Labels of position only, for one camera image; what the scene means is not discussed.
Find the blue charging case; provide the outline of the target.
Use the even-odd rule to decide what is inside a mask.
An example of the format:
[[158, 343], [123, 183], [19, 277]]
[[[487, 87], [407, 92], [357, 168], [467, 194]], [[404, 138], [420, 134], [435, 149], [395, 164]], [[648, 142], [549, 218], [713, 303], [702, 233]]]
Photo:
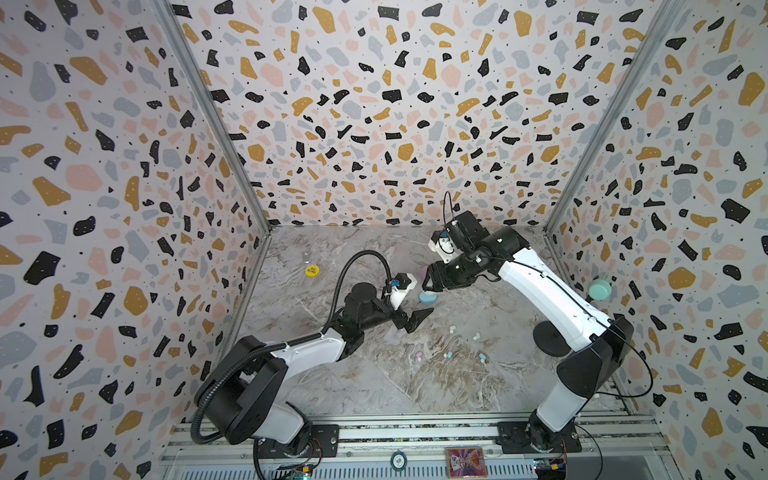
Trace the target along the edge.
[[429, 291], [422, 291], [419, 293], [419, 301], [422, 304], [434, 304], [438, 299], [438, 294]]

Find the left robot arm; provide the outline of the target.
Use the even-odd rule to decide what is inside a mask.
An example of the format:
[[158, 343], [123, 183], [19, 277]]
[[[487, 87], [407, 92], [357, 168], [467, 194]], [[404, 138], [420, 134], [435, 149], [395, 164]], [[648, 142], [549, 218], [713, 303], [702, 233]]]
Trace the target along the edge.
[[433, 312], [426, 308], [409, 314], [403, 309], [415, 288], [416, 278], [406, 273], [382, 288], [360, 282], [342, 307], [332, 308], [330, 321], [317, 333], [273, 344], [252, 335], [238, 340], [195, 395], [192, 441], [205, 445], [225, 439], [236, 445], [265, 439], [291, 455], [301, 453], [310, 442], [312, 421], [293, 404], [276, 401], [284, 381], [350, 357], [363, 344], [365, 332], [381, 324], [414, 332]]

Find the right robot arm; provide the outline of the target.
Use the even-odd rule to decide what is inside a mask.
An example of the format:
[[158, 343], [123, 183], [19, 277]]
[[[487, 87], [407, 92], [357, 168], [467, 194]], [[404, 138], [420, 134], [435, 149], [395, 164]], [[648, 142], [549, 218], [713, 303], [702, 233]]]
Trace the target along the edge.
[[561, 433], [621, 365], [632, 325], [610, 319], [580, 297], [510, 227], [490, 233], [454, 220], [435, 231], [428, 246], [440, 260], [425, 271], [425, 291], [466, 288], [492, 274], [524, 294], [562, 337], [567, 355], [557, 366], [557, 381], [526, 427], [531, 435]]

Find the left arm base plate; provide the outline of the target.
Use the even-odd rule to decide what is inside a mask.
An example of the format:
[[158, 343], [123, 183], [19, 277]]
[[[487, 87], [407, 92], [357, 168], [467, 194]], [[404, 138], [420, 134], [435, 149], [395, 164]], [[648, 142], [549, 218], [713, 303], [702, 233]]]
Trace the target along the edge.
[[304, 460], [335, 458], [339, 447], [340, 426], [338, 424], [313, 424], [303, 429], [288, 444], [273, 439], [258, 440], [254, 455], [259, 459]]

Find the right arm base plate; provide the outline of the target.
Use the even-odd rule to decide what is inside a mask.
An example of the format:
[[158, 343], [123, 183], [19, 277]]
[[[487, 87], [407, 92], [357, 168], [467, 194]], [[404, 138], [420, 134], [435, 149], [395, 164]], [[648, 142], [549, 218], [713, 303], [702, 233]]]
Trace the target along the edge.
[[528, 421], [499, 422], [495, 443], [504, 454], [561, 455], [583, 451], [573, 423], [560, 432], [552, 432], [543, 424]]

